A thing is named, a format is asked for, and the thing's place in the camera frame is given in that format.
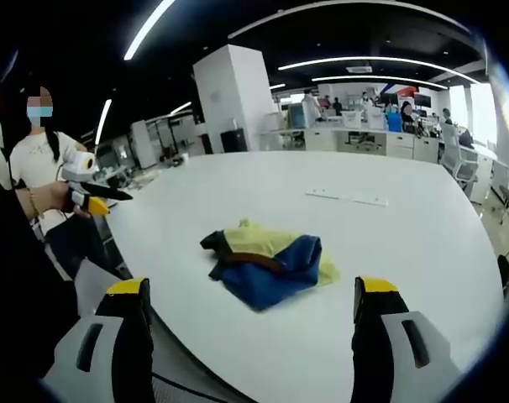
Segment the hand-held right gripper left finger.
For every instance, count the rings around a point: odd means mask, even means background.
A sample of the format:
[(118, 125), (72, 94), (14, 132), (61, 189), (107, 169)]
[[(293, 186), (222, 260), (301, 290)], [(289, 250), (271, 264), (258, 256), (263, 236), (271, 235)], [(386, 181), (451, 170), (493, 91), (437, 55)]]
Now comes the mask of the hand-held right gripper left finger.
[(43, 382), (59, 402), (152, 402), (153, 351), (150, 281), (122, 280), (58, 342)]

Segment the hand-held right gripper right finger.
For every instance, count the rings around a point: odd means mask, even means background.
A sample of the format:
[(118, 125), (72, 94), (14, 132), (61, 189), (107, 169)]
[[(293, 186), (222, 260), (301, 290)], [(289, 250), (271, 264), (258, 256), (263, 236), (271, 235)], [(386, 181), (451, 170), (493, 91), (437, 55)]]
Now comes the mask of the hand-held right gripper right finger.
[(389, 281), (354, 281), (353, 402), (438, 402), (460, 371), (445, 336)]

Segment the person's left hand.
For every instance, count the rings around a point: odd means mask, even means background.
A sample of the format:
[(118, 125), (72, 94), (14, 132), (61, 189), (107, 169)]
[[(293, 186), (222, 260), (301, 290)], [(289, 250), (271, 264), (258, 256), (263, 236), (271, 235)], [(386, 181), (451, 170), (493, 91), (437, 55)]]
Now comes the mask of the person's left hand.
[(67, 182), (56, 181), (51, 184), (52, 207), (62, 212), (73, 212), (77, 216), (90, 218), (91, 215), (71, 199), (72, 189)]

